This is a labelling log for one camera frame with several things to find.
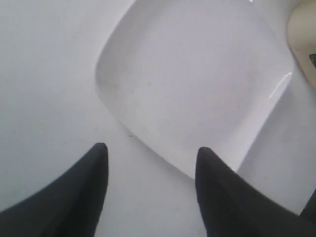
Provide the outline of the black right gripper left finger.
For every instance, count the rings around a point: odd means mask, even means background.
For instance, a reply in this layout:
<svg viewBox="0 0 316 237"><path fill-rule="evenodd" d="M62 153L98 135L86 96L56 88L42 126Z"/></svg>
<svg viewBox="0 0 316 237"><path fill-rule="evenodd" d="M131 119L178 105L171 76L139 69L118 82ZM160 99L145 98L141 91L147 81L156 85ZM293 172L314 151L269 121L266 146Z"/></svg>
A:
<svg viewBox="0 0 316 237"><path fill-rule="evenodd" d="M96 143L48 186L0 213L2 237L93 237L108 188L108 148Z"/></svg>

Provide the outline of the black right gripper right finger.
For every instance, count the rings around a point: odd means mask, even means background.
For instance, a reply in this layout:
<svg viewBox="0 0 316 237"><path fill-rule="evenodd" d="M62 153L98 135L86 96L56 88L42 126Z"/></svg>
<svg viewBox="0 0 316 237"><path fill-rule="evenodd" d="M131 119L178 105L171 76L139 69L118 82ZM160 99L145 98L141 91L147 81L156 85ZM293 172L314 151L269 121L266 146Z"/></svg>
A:
<svg viewBox="0 0 316 237"><path fill-rule="evenodd" d="M273 202L210 148L197 153L195 187L209 237L314 237L312 222Z"/></svg>

